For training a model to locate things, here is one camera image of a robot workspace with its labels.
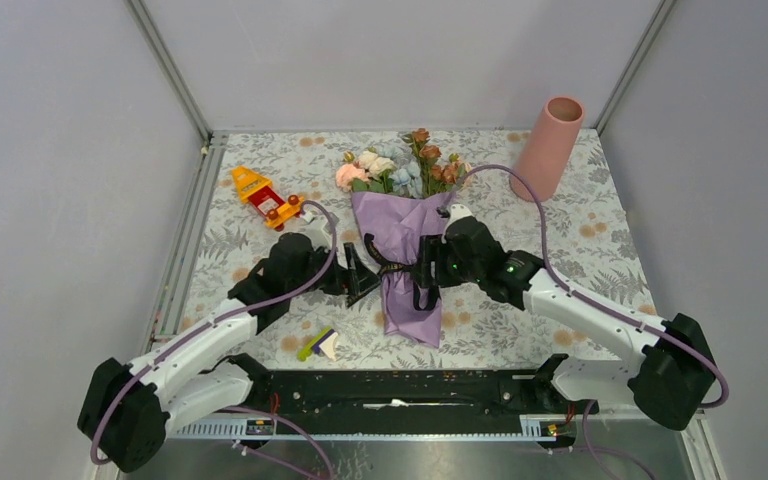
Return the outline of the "black ribbon with gold letters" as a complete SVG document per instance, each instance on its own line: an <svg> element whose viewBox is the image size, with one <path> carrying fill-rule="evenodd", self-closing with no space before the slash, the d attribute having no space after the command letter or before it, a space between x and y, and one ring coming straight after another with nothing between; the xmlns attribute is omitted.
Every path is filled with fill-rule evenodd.
<svg viewBox="0 0 768 480"><path fill-rule="evenodd" d="M375 246L374 235L371 233L363 235L363 244L367 254L379 265L377 273L379 277L395 273L409 274L412 283L413 308L416 311L432 311L436 308L437 302L440 299L440 289L434 284L427 288L426 301L424 304L421 303L423 287L415 279L415 275L420 273L419 264L408 265L386 259Z"/></svg>

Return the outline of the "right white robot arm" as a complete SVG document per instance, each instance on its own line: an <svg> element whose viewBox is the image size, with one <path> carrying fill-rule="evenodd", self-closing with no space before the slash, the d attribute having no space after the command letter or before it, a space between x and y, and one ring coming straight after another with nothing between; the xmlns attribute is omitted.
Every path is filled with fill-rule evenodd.
<svg viewBox="0 0 768 480"><path fill-rule="evenodd" d="M531 253L504 249L472 215L451 218L441 235L421 236L411 278L434 297L442 288L475 284L493 301L562 323L613 354L611 360L551 355L533 386L543 410L557 412L570 401L633 405L657 424L680 431L716 380L696 320L625 309L564 279Z"/></svg>

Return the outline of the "purple paper flower bouquet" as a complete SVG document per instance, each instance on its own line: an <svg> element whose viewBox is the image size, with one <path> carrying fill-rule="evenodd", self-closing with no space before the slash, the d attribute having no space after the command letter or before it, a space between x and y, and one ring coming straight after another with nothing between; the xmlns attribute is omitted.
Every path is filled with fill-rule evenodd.
<svg viewBox="0 0 768 480"><path fill-rule="evenodd" d="M386 259L410 265L417 264L420 237L443 232L445 220L438 209L471 165L456 153L445 157L425 128L400 138L399 145L346 152L335 183L350 194L361 239L373 234L375 246ZM433 311L416 311L408 273L380 278L385 333L438 347L440 299Z"/></svg>

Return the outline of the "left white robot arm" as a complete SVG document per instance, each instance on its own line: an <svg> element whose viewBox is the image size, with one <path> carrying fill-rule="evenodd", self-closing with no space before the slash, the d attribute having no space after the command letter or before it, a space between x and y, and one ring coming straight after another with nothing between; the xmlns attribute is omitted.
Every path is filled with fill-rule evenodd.
<svg viewBox="0 0 768 480"><path fill-rule="evenodd" d="M227 406L256 411L269 401L267 380L232 366L223 354L286 314L291 300L321 291L352 306L380 284L352 243L346 262L304 234L280 236L268 256L220 304L184 333L120 363L110 358L91 377L77 420L96 465L124 473L145 465L176 429Z"/></svg>

